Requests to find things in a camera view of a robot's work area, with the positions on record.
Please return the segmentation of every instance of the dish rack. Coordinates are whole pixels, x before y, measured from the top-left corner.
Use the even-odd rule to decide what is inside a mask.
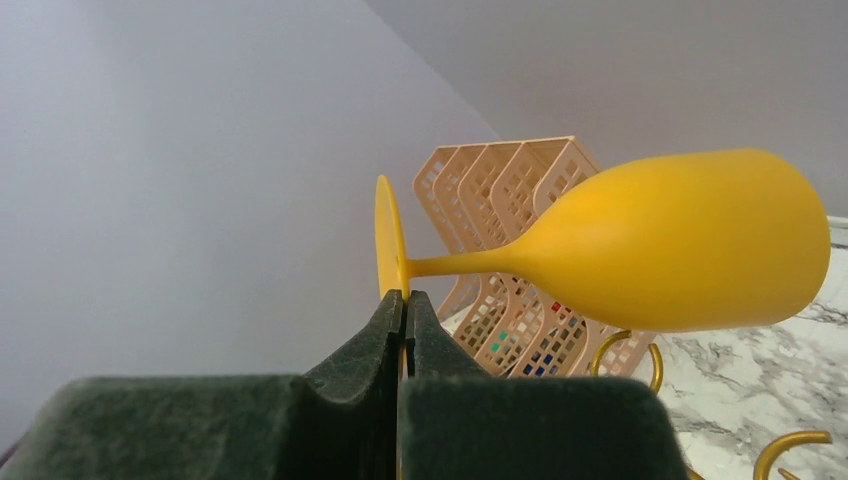
[[[575,137],[439,147],[413,190],[450,253],[518,238],[556,199],[600,166]],[[453,338],[492,375],[588,373],[592,355],[619,331],[561,305],[508,274],[460,275],[437,311]],[[601,374],[630,376],[654,334],[613,345]]]

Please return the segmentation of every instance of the gray wall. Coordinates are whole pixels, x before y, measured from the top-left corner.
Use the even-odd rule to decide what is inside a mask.
[[[505,138],[757,146],[848,216],[846,0],[366,0]]]
[[[75,377],[311,367],[379,300],[377,175],[442,253],[412,177],[496,139],[359,0],[5,1],[0,108],[0,449]]]

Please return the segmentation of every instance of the plastic dish rack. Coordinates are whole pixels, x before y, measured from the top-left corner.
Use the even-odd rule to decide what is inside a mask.
[[[518,238],[557,198],[600,171],[574,137],[439,147],[413,190],[450,253]],[[587,373],[617,328],[560,305],[511,275],[460,275],[438,309],[453,338],[493,375]],[[629,376],[654,334],[633,332],[609,349],[601,373]]]

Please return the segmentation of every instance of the wine glass base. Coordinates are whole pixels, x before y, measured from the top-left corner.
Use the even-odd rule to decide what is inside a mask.
[[[377,179],[374,199],[374,242],[377,246],[377,279],[380,298],[389,290],[400,290],[409,298],[409,265],[403,227],[400,223],[392,184],[385,176]]]

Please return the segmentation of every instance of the felt surface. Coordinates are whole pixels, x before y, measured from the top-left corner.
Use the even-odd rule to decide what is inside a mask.
[[[686,480],[668,416],[620,378],[416,378],[402,386],[404,480]]]
[[[42,409],[3,479],[281,478],[310,389],[292,376],[77,381]]]
[[[413,375],[489,377],[442,328],[426,293],[413,290],[407,312],[406,349]]]
[[[403,311],[401,292],[388,292],[362,330],[306,373],[327,405],[311,420],[321,440],[304,449],[302,478],[395,478]]]

